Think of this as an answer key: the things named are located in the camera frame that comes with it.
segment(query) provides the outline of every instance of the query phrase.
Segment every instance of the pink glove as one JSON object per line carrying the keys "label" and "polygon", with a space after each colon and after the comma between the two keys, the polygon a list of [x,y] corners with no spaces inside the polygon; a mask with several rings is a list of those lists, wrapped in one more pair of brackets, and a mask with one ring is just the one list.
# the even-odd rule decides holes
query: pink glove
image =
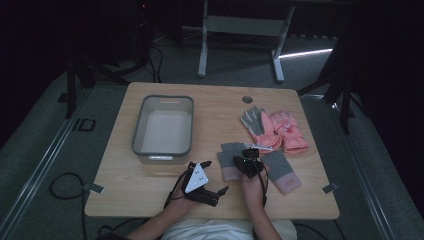
{"label": "pink glove", "polygon": [[274,126],[268,115],[263,109],[259,110],[256,106],[247,110],[241,117],[241,122],[247,128],[256,144],[271,147],[276,150],[281,145],[281,137],[275,134]]}
{"label": "pink glove", "polygon": [[270,115],[275,132],[283,139],[284,152],[299,153],[309,147],[300,132],[292,112],[274,112]]}

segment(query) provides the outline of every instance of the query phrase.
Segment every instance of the white card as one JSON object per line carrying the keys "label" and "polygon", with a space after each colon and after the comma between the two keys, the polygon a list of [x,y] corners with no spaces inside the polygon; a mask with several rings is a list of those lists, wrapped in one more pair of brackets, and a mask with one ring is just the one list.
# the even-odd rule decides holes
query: white card
{"label": "white card", "polygon": [[191,178],[188,181],[188,184],[186,186],[185,192],[189,193],[206,183],[208,183],[209,179],[206,176],[205,172],[203,171],[202,166],[200,166],[200,163],[196,164],[196,167],[194,167],[193,173],[191,174]]}

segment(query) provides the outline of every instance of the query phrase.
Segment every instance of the person's right hand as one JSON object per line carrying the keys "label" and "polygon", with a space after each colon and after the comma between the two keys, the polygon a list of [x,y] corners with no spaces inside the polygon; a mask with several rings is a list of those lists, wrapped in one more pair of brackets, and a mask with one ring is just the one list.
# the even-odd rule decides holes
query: person's right hand
{"label": "person's right hand", "polygon": [[[264,163],[265,169],[268,171],[269,167]],[[257,208],[263,207],[263,201],[264,201],[264,191],[267,189],[267,171],[262,170],[260,173],[260,176],[262,177],[264,187],[262,188],[261,180],[259,179],[258,175],[248,178],[246,174],[242,174],[241,176],[241,186],[243,190],[243,197],[244,201],[246,202],[246,205],[250,208]]]}

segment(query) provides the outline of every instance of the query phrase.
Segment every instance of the metal stand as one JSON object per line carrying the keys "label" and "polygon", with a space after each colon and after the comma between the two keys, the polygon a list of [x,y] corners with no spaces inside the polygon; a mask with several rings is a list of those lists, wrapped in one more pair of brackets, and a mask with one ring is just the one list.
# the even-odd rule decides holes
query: metal stand
{"label": "metal stand", "polygon": [[69,119],[76,107],[76,78],[81,82],[83,87],[93,88],[96,84],[93,74],[91,73],[90,67],[96,69],[98,72],[101,72],[108,78],[114,80],[115,82],[128,85],[129,82],[120,77],[119,75],[111,72],[109,69],[103,67],[101,64],[97,63],[93,59],[85,55],[76,55],[74,51],[69,51],[67,53],[68,64],[67,64],[67,96],[66,102],[68,104],[68,110],[66,113],[66,119]]}
{"label": "metal stand", "polygon": [[[297,91],[298,96],[302,96],[307,94],[308,92],[321,87],[327,83],[330,83],[330,87],[324,94],[324,99],[327,103],[335,103],[337,99],[342,96],[342,107],[340,110],[340,124],[345,131],[345,133],[349,133],[348,128],[348,120],[349,120],[349,110],[350,110],[350,100],[352,99],[356,105],[362,110],[362,106],[352,95],[352,84],[355,80],[354,71],[350,68],[350,64],[347,64],[347,68],[342,69],[334,69],[333,66],[328,67],[327,64],[324,66],[321,71],[318,80],[300,90]],[[335,73],[334,75],[328,76],[325,73],[340,71],[339,73]]]}
{"label": "metal stand", "polygon": [[279,57],[287,37],[290,21],[295,9],[294,6],[289,8],[286,19],[281,21],[208,15],[208,0],[204,0],[203,4],[202,49],[200,52],[199,71],[197,73],[199,77],[206,76],[208,32],[222,32],[279,37],[278,46],[275,50],[271,51],[271,57],[277,81],[284,82]]}

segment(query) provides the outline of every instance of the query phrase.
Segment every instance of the hand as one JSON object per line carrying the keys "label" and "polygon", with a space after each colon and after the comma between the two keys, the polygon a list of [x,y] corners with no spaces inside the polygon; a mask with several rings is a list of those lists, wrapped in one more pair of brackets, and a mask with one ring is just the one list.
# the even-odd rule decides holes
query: hand
{"label": "hand", "polygon": [[264,167],[266,171],[265,169],[262,170],[259,176],[262,178],[265,189],[263,189],[261,180],[258,176],[249,178],[246,174],[242,174],[241,186],[243,189],[244,201],[248,208],[263,208],[264,191],[266,193],[268,187],[267,171],[269,170],[269,166],[264,164]]}
{"label": "hand", "polygon": [[190,209],[192,209],[198,203],[184,197],[184,193],[181,190],[182,182],[183,180],[180,180],[180,182],[178,183],[174,196],[172,196],[166,208],[170,208],[173,211],[176,211],[185,215],[186,213],[190,211]]}

